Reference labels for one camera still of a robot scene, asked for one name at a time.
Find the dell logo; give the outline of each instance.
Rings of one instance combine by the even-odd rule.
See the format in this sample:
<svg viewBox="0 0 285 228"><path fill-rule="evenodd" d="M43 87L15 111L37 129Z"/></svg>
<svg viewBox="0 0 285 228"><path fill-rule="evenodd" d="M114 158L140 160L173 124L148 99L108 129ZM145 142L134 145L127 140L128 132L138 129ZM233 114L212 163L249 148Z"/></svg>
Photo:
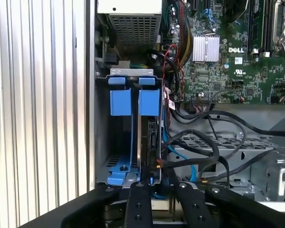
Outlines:
<svg viewBox="0 0 285 228"><path fill-rule="evenodd" d="M231 48L231 47L229 47L229 49L228 49L228 51L229 51L229 53L244 53L244 50L243 50L243 48L241 47L241 48L238 48L238 47L235 47L235 48Z"/></svg>

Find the side panel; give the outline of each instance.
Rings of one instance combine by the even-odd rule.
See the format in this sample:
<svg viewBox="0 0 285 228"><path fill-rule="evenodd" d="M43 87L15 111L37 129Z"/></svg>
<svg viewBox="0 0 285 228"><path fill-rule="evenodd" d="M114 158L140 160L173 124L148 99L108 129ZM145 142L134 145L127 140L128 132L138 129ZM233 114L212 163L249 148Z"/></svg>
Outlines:
<svg viewBox="0 0 285 228"><path fill-rule="evenodd" d="M0 228L87 192L85 3L0 0Z"/></svg>

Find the heatsink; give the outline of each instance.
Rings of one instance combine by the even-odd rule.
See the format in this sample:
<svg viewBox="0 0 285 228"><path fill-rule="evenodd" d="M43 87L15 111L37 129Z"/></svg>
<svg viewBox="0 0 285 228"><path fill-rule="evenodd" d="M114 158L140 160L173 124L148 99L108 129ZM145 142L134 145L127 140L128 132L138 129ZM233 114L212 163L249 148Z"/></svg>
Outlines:
<svg viewBox="0 0 285 228"><path fill-rule="evenodd" d="M193 62L219 61L219 36L193 36Z"/></svg>
<svg viewBox="0 0 285 228"><path fill-rule="evenodd" d="M126 50L154 48L162 18L162 0L98 0Z"/></svg>

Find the blue drive bracket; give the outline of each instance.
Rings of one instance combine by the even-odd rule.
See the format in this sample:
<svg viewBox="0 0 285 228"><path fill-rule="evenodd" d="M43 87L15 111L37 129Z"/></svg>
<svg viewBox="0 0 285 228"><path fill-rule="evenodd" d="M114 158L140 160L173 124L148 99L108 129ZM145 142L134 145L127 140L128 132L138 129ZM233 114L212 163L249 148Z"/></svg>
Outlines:
<svg viewBox="0 0 285 228"><path fill-rule="evenodd" d="M138 113L143 116L159 116L160 114L160 90L139 91Z"/></svg>
<svg viewBox="0 0 285 228"><path fill-rule="evenodd" d="M108 177L108 184L112 185L122 185L126 174L131 171L129 157L121 156L116 164L116 166L110 168L111 176Z"/></svg>
<svg viewBox="0 0 285 228"><path fill-rule="evenodd" d="M140 77L139 85L154 86L154 77ZM138 97L138 113L142 116L159 116L160 114L160 90L145 90L139 91Z"/></svg>
<svg viewBox="0 0 285 228"><path fill-rule="evenodd" d="M125 85L125 77L111 77L108 84L111 86ZM130 116L132 114L131 89L110 91L110 113L113 116Z"/></svg>
<svg viewBox="0 0 285 228"><path fill-rule="evenodd" d="M131 172L133 157L133 139L134 139L134 117L131 117L131 149L130 157L123 155L118 159L116 166L110 168L111 176L108 177L108 184L122 185L127 173Z"/></svg>

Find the motherboard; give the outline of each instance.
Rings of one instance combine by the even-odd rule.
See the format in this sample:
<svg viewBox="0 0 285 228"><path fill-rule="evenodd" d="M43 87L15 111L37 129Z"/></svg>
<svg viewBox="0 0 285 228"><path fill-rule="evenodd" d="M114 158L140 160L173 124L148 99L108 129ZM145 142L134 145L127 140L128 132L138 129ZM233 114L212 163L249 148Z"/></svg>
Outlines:
<svg viewBox="0 0 285 228"><path fill-rule="evenodd" d="M265 10L274 13L267 4L275 6L276 1L249 0L243 13L229 21L229 18L226 20L225 1L185 1L190 11L188 20L194 45L200 37L217 38L217 47L214 45L213 48L217 48L218 60L211 62L200 61L194 56L190 58L183 66L183 87L174 96L174 101L189 103L196 97L208 100L217 91L232 89L245 100L239 102L237 95L222 93L217 96L216 103L285 105L285 99L279 102L285 96L285 52L275 50L271 42L272 32L267 31L267 34L264 28L264 24L268 24L267 29L271 29L273 24L270 22L277 20L264 18L267 14ZM279 19L281 26L278 27L282 27L285 24L285 7L279 12L282 16ZM177 22L172 20L171 27L175 30L171 35L173 42L178 42ZM263 42L255 48L258 39ZM208 50L208 58L215 57L215 54L216 50Z"/></svg>

